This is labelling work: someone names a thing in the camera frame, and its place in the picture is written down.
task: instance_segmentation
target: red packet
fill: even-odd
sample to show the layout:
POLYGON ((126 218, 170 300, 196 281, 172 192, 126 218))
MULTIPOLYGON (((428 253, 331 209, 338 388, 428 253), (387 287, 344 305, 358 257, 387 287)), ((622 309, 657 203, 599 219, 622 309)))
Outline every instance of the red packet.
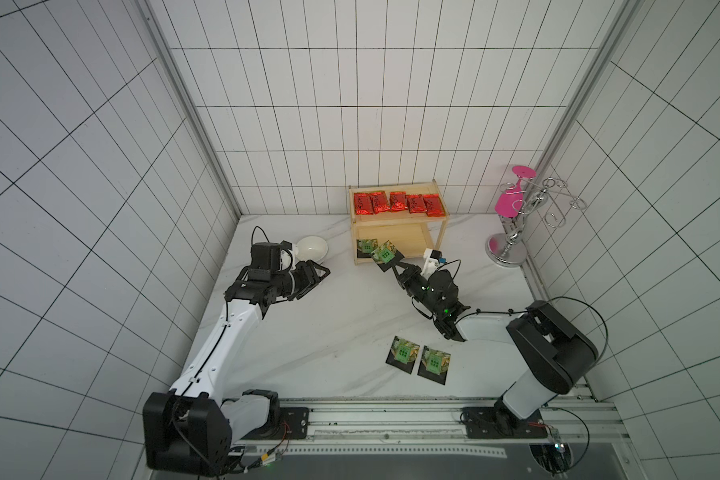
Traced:
POLYGON ((393 212, 402 212, 408 209, 408 202, 405 201, 405 192, 392 192, 389 194, 389 203, 393 212))
POLYGON ((373 215, 373 205, 368 194, 355 194, 355 214, 373 215))
POLYGON ((427 206, 427 216, 445 216, 445 208, 439 195, 424 195, 424 204, 427 206))
POLYGON ((412 214, 422 214, 427 211, 427 205, 421 195, 406 195, 408 199, 408 211, 412 214))
POLYGON ((387 195, 384 192, 371 192, 368 195, 371 197, 374 214, 389 212, 389 202, 387 202, 387 195))

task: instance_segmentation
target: green snack package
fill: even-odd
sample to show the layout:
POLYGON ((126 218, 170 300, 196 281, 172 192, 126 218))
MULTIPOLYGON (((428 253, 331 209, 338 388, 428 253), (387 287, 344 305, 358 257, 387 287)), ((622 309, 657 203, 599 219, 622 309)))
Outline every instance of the green snack package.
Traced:
POLYGON ((375 238, 358 240, 358 251, 362 254, 370 254, 378 248, 378 240, 375 238))
POLYGON ((389 347, 387 364, 395 366, 406 373, 413 372, 413 364, 418 357, 418 345, 396 336, 389 347))
POLYGON ((383 245, 376 247, 376 249, 371 252, 371 257, 377 264, 388 264, 394 258, 397 251, 398 249, 392 242, 387 240, 383 245))
POLYGON ((448 376, 448 367, 450 365, 450 353, 432 350, 428 346, 424 346, 422 361, 418 365, 418 375, 445 385, 445 378, 448 376))

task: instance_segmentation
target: wooden shelf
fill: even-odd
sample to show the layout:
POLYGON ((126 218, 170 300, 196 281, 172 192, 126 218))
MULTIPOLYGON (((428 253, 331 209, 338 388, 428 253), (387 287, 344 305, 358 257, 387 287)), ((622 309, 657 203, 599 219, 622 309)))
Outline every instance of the wooden shelf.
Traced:
MULTIPOLYGON (((383 190, 387 196, 390 192, 403 191, 412 194, 438 194, 440 189, 432 181, 426 184, 388 185, 383 187, 349 188, 349 205, 352 222, 352 252, 357 251, 358 239, 375 238, 381 245, 390 240, 406 257, 416 257, 424 254, 427 248, 438 249, 445 235, 450 213, 448 207, 440 200, 445 210, 445 216, 427 216, 426 214, 411 214, 407 210, 402 212, 384 212, 376 215, 355 214, 355 194, 358 192, 375 192, 383 190), (441 222, 440 235, 437 243, 432 241, 429 233, 430 222, 441 222)), ((373 262, 370 258, 355 258, 355 265, 373 262)))

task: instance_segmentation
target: white tiled wall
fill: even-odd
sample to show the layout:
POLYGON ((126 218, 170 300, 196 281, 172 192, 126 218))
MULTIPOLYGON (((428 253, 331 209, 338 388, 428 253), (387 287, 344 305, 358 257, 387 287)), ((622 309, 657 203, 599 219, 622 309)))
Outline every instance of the white tiled wall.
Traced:
POLYGON ((536 164, 616 0, 150 0, 244 213, 436 179, 483 213, 536 164))
POLYGON ((130 0, 0 1, 0 478, 134 474, 236 224, 198 147, 130 0))
POLYGON ((551 295, 606 319, 595 395, 651 478, 720 478, 720 1, 645 2, 552 166, 590 207, 534 215, 527 244, 551 295))

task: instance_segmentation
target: white bowl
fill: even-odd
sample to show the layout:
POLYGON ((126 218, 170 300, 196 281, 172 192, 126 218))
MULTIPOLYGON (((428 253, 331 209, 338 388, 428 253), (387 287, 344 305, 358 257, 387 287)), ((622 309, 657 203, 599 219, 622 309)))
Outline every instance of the white bowl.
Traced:
POLYGON ((328 254, 328 242, 319 236, 305 236, 296 244, 299 260, 314 260, 319 262, 328 254))

